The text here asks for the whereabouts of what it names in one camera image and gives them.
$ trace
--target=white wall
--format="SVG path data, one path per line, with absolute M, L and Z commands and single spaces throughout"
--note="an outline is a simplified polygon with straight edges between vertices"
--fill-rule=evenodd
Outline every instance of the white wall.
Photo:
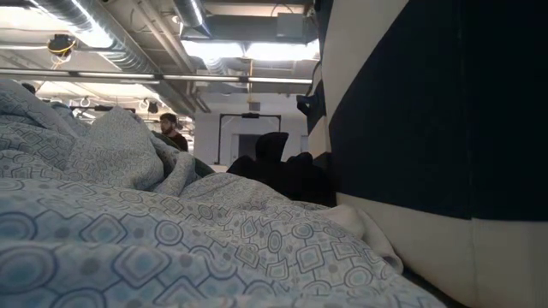
M 218 113 L 197 114 L 194 131 L 194 155 L 207 164 L 217 161 Z M 221 164 L 230 165 L 231 139 L 234 134 L 263 134 L 276 132 L 276 118 L 241 119 L 225 116 L 221 131 Z M 282 160 L 301 152 L 301 136 L 307 135 L 307 121 L 304 116 L 282 115 L 282 132 L 289 133 Z

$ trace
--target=dark shirt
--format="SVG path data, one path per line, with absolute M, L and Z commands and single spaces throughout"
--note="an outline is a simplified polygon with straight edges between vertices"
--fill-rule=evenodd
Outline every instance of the dark shirt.
M 175 142 L 175 144 L 179 147 L 179 149 L 181 149 L 181 151 L 188 151 L 187 139 L 185 139 L 180 133 L 175 135 L 175 137 L 170 137 L 170 139 L 171 141 Z

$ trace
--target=duct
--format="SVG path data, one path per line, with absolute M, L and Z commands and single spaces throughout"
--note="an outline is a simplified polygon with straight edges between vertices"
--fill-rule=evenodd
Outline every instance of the duct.
M 97 0 L 30 0 L 37 8 L 66 24 L 78 40 L 94 48 L 111 48 L 116 52 L 102 52 L 101 56 L 128 73 L 157 73 L 158 68 L 126 33 L 124 28 Z M 177 113 L 190 114 L 193 105 L 184 101 L 173 87 L 161 81 L 146 85 Z
M 228 75 L 229 69 L 224 64 L 223 59 L 221 58 L 210 58 L 210 59 L 204 59 L 204 64 L 207 70 L 211 74 L 215 75 Z
M 185 27 L 191 27 L 206 37 L 211 37 L 209 27 L 206 25 L 204 7 L 200 0 L 174 0 L 175 11 Z
M 26 0 L 2 0 L 0 1 L 0 7 L 8 8 L 28 8 L 32 5 Z

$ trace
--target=black object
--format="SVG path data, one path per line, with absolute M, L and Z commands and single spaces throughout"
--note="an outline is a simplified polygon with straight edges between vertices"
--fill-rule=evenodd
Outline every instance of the black object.
M 281 115 L 261 115 L 254 113 L 244 113 L 244 114 L 220 114 L 219 115 L 219 138 L 217 139 L 217 161 L 215 164 L 221 164 L 221 127 L 223 126 L 223 118 L 225 116 L 241 116 L 243 119 L 259 119 L 260 117 L 275 117 L 278 119 L 277 131 L 282 131 L 282 116 Z
M 158 102 L 149 102 L 148 103 L 148 112 L 152 114 L 158 113 Z
M 33 8 L 34 5 L 27 0 L 2 0 L 0 7 L 28 9 Z
M 311 103 L 312 99 L 304 95 L 297 95 L 297 109 L 302 112 L 303 115 L 310 115 L 310 107 L 308 105 Z
M 111 111 L 114 107 L 112 106 L 105 106 L 105 105 L 97 105 L 93 107 L 80 107 L 80 106 L 69 106 L 71 110 L 94 110 L 94 111 Z M 124 108 L 125 110 L 129 110 L 133 113 L 135 113 L 135 108 Z
M 335 192 L 329 178 L 313 165 L 310 153 L 281 161 L 288 137 L 288 133 L 279 132 L 260 136 L 255 146 L 257 159 L 240 157 L 227 172 L 260 181 L 291 200 L 334 206 Z
M 23 82 L 21 85 L 25 87 L 25 89 L 27 89 L 30 93 L 36 94 L 36 88 L 33 85 L 26 82 Z
M 242 119 L 259 119 L 260 114 L 249 112 L 245 114 L 241 114 Z
M 48 50 L 50 53 L 59 57 L 70 56 L 74 46 L 74 39 L 69 37 L 67 34 L 55 34 L 53 39 L 50 39 L 48 42 Z

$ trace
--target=patterned blanket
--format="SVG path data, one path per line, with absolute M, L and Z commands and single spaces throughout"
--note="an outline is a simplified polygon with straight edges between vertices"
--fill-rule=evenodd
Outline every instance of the patterned blanket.
M 89 126 L 0 80 L 0 306 L 438 307 L 269 187 L 200 179 L 114 109 Z

